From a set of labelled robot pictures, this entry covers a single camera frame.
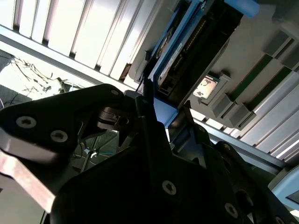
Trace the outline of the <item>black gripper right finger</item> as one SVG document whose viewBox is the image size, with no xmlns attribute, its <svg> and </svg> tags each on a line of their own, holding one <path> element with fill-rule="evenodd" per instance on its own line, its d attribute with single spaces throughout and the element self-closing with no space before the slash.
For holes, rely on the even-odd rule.
<svg viewBox="0 0 299 224">
<path fill-rule="evenodd" d="M 179 109 L 169 136 L 176 155 L 197 162 L 206 171 L 212 191 L 209 201 L 230 223 L 298 223 L 229 143 L 211 142 L 207 130 L 194 122 L 188 106 Z"/>
</svg>

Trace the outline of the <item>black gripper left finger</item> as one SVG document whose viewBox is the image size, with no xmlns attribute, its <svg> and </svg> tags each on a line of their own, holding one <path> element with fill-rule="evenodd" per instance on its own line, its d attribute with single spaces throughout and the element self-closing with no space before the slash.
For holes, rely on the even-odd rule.
<svg viewBox="0 0 299 224">
<path fill-rule="evenodd" d="M 69 159 L 88 138 L 119 131 L 121 143 L 134 133 L 138 138 L 125 147 L 145 157 L 150 179 L 174 180 L 173 156 L 156 116 L 151 81 L 143 94 L 122 92 L 110 84 L 58 94 L 4 108 L 0 111 L 0 153 L 19 159 L 53 194 L 71 178 Z"/>
</svg>

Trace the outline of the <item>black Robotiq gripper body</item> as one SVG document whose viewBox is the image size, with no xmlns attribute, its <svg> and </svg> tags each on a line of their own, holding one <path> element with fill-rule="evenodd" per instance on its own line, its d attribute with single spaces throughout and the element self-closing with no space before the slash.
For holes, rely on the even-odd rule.
<svg viewBox="0 0 299 224">
<path fill-rule="evenodd" d="M 150 179 L 136 149 L 71 178 L 53 194 L 16 157 L 0 154 L 0 170 L 46 212 L 52 224 L 199 224 L 211 221 L 207 167 L 175 157 L 174 180 Z"/>
</svg>

